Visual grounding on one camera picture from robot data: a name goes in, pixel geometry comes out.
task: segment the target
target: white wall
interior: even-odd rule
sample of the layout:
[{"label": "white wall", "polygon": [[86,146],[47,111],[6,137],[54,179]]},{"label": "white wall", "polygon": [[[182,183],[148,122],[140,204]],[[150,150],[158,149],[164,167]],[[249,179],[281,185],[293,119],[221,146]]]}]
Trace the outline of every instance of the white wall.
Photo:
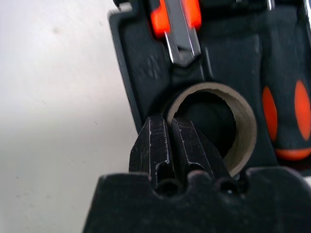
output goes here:
[{"label": "white wall", "polygon": [[100,175],[136,131],[112,0],[0,1],[0,233],[81,232]]}]

